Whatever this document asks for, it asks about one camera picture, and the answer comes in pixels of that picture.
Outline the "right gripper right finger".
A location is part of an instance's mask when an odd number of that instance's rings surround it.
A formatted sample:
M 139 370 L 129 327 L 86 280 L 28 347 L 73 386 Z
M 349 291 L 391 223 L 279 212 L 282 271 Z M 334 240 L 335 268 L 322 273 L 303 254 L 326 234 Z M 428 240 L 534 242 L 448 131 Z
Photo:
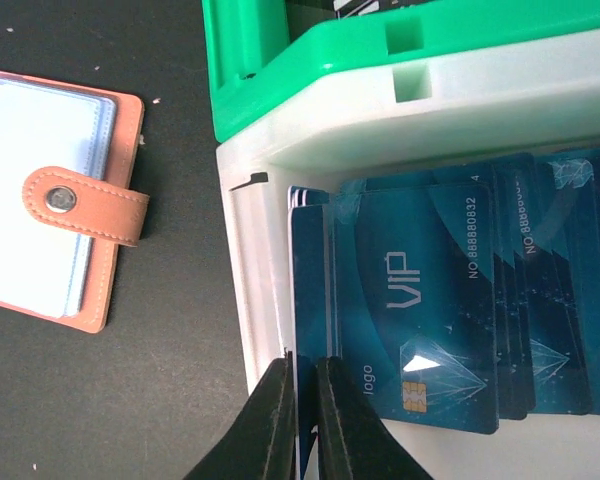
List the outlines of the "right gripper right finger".
M 321 479 L 429 479 L 358 390 L 338 357 L 317 363 Z

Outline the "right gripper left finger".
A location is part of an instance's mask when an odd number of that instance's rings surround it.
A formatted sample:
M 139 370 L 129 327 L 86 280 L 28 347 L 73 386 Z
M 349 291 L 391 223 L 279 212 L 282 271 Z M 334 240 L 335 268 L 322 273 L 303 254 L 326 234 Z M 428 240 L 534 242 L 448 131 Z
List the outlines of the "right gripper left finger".
M 296 407 L 290 355 L 273 360 L 231 427 L 187 479 L 291 479 Z

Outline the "blue card stack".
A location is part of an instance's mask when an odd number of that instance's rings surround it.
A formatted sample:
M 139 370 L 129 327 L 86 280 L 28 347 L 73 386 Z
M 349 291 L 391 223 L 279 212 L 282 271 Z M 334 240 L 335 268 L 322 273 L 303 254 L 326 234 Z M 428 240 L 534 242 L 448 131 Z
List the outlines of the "blue card stack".
M 356 179 L 333 233 L 339 349 L 381 417 L 600 415 L 600 148 Z

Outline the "green and white card bin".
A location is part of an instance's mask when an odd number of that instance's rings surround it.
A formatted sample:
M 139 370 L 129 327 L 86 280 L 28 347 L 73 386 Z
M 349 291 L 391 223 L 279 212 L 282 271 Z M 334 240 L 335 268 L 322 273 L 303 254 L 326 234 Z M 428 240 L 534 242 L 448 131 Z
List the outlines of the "green and white card bin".
M 289 12 L 203 5 L 249 388 L 291 345 L 291 186 L 600 141 L 600 1 L 431 1 L 298 38 Z

